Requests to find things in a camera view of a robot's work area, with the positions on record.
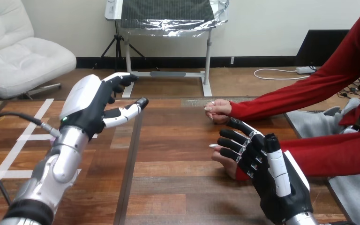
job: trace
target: red sweater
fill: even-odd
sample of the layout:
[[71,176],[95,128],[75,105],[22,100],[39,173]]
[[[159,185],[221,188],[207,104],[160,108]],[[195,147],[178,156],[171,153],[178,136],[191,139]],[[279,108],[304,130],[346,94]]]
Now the red sweater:
[[[360,18],[331,58],[309,78],[265,94],[254,101],[233,103],[231,117],[258,120],[316,104],[333,96],[360,77]],[[360,105],[339,125],[352,125],[360,115]],[[281,142],[306,176],[360,174],[360,132]],[[244,177],[237,172],[237,177]]]

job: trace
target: white wall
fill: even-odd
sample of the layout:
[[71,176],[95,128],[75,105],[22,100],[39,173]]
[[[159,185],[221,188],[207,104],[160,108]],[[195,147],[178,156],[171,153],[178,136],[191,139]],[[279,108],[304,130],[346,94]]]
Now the white wall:
[[[104,18],[106,0],[22,1],[35,36],[77,57],[100,56],[115,34],[113,22]],[[230,0],[229,22],[212,33],[212,55],[296,55],[309,29],[349,29],[359,16],[360,0]],[[205,37],[137,36],[131,43],[151,57],[204,56]]]

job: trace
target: robotic arm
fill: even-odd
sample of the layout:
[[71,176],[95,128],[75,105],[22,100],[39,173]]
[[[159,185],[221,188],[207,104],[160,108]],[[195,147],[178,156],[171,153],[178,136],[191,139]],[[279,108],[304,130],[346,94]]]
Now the robotic arm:
[[129,73],[115,73],[103,80],[96,75],[81,79],[71,90],[60,114],[60,131],[44,160],[19,189],[0,225],[51,225],[65,191],[73,186],[82,153],[94,134],[126,123],[148,104],[141,98],[124,108],[104,110],[114,103],[113,91],[137,80]]
[[246,136],[221,130],[217,143],[225,148],[220,154],[236,161],[251,177],[266,217],[276,225],[319,225],[313,216],[308,181],[290,152],[282,153],[277,137],[263,136],[235,118],[227,125]]

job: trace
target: tripod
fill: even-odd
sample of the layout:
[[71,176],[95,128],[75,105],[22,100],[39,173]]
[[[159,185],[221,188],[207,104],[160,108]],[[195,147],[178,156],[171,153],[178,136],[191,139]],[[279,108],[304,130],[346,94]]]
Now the tripod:
[[[114,44],[115,41],[117,41],[116,43],[116,50],[115,50],[115,72],[118,71],[118,62],[119,60],[122,60],[122,53],[120,51],[120,41],[125,41],[125,39],[118,34],[118,28],[117,28],[117,22],[115,21],[115,32],[116,34],[114,35],[114,39],[111,41],[111,43],[108,45],[108,47],[105,49],[104,53],[100,56],[100,59],[103,60],[104,59],[104,55],[107,53],[108,49],[110,49],[110,47]],[[145,58],[145,56],[143,54],[141,54],[141,52],[139,52],[135,47],[133,47],[133,45],[131,45],[129,43],[129,46],[137,53],[140,55],[140,57],[143,60],[147,60]],[[92,69],[96,69],[97,68],[97,62],[94,64],[94,67]]]

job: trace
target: silver metal forearm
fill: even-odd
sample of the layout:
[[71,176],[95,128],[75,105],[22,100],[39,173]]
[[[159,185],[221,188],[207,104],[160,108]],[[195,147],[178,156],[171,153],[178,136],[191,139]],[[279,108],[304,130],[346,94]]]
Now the silver metal forearm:
[[[35,166],[31,178],[17,192],[0,225],[40,225],[35,220],[41,217],[48,221],[45,224],[53,221],[65,191],[78,176],[82,153],[89,141],[89,136],[78,127],[65,126],[60,132],[45,159]],[[38,210],[33,212],[34,217],[28,216],[27,211],[35,208]],[[27,216],[18,216],[18,211],[26,211]]]
[[41,224],[32,219],[13,217],[13,218],[6,218],[0,221],[0,225],[41,225]]
[[327,225],[320,224],[311,212],[299,213],[285,222],[286,225]]
[[56,213],[64,192],[73,186],[89,137],[77,127],[63,127],[45,159],[41,161],[13,202],[32,199],[45,203]]

